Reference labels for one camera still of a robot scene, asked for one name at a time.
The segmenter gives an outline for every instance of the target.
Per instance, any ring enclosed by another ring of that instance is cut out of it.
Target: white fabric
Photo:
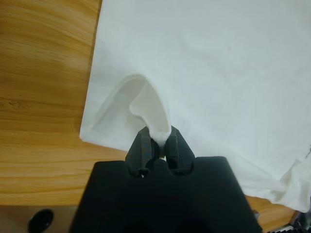
[[[170,124],[245,194],[308,211],[311,1],[104,0],[80,137],[128,150]]]

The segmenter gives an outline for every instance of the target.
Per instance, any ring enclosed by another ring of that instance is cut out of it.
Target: wooden table
[[[77,205],[96,161],[79,139],[100,0],[0,1],[0,205]],[[268,231],[293,210],[248,198]]]

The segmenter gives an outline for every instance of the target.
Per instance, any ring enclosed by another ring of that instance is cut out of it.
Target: white cloth
[[[104,0],[81,139],[128,150],[170,124],[245,194],[308,211],[311,1]]]

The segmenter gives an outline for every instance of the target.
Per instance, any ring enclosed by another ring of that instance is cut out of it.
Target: light wood surface
[[[79,128],[99,0],[0,0],[0,205],[77,205],[96,161],[124,151]],[[270,230],[293,210],[248,198]]]

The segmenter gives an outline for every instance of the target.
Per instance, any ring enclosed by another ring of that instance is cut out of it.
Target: black plastic part
[[[133,177],[123,161],[98,162],[70,232],[175,233],[185,222],[200,222],[209,233],[261,232],[223,157],[195,158],[184,176],[155,160],[143,179]]]
[[[149,130],[145,127],[137,134],[125,161],[130,170],[135,173],[141,168],[150,169],[148,166],[151,163],[148,162],[159,159],[161,155],[165,155],[169,169],[179,170],[190,170],[195,158],[185,139],[175,127],[172,127],[172,133],[162,149],[150,138]]]
[[[53,211],[49,209],[40,210],[28,222],[28,233],[42,233],[53,221]]]

